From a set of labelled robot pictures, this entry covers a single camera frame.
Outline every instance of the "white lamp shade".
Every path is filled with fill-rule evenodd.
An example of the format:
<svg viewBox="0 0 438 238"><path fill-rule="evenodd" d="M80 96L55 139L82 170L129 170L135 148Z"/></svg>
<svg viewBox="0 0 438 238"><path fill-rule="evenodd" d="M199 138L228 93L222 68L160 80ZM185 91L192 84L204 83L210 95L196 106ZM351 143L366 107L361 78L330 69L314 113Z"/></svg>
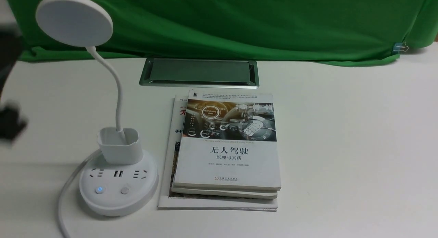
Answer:
<svg viewBox="0 0 438 238"><path fill-rule="evenodd" d="M110 15L91 0L42 0L36 21L48 36L74 47L99 46L113 35Z"/></svg>

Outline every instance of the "blurry dark object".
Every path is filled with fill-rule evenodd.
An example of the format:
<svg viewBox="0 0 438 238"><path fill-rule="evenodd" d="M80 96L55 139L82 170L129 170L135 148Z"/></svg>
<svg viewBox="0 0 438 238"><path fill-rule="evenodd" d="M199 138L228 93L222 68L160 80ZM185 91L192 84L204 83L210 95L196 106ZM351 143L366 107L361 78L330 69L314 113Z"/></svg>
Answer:
<svg viewBox="0 0 438 238"><path fill-rule="evenodd" d="M0 140L14 141L27 126L27 121L19 118L20 110L7 105L0 110Z"/></svg>
<svg viewBox="0 0 438 238"><path fill-rule="evenodd" d="M0 32L0 97L6 79L22 51L20 40L16 36Z"/></svg>
<svg viewBox="0 0 438 238"><path fill-rule="evenodd" d="M20 40L9 33L0 32L0 98L6 79L22 52ZM20 110L16 105L0 105L0 139L13 141L27 126L19 119Z"/></svg>

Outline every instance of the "round power strip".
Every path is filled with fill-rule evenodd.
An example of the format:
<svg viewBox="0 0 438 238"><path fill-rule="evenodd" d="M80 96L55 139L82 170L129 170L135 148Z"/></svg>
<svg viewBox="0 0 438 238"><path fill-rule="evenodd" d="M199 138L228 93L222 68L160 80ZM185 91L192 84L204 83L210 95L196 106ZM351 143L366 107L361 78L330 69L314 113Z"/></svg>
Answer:
<svg viewBox="0 0 438 238"><path fill-rule="evenodd" d="M83 200L105 216L136 212L152 198L157 185L158 169L146 151L140 162L131 165L109 164L101 154L85 165L79 179Z"/></svg>

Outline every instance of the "book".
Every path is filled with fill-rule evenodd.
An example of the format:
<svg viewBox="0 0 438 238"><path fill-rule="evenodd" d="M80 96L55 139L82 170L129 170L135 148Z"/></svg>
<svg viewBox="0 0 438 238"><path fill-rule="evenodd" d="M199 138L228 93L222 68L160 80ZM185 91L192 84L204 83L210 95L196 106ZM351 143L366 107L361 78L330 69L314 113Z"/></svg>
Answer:
<svg viewBox="0 0 438 238"><path fill-rule="evenodd" d="M189 92L175 188L278 191L273 97Z"/></svg>
<svg viewBox="0 0 438 238"><path fill-rule="evenodd" d="M246 199L221 197L212 195L183 194L171 191L174 173L177 169L177 157L180 148L184 118L186 114L187 96L176 96L172 121L169 130L169 141L166 152L164 174L158 201L158 210L256 210L277 211L277 200Z"/></svg>
<svg viewBox="0 0 438 238"><path fill-rule="evenodd" d="M178 188L172 186L172 192L183 194L202 194L202 195L216 195L228 197L241 197L250 199L275 199L277 198L277 191L233 191L233 190L215 190L215 189L197 189L197 188Z"/></svg>

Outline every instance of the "green backdrop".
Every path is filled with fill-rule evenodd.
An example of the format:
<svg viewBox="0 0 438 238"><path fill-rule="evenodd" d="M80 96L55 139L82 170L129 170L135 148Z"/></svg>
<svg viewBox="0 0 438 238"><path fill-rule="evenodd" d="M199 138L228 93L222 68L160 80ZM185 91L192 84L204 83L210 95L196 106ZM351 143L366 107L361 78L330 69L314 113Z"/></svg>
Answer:
<svg viewBox="0 0 438 238"><path fill-rule="evenodd" d="M25 61L86 59L37 26L41 0L8 0ZM111 15L104 57L318 61L379 65L395 43L422 48L438 32L438 0L93 0Z"/></svg>

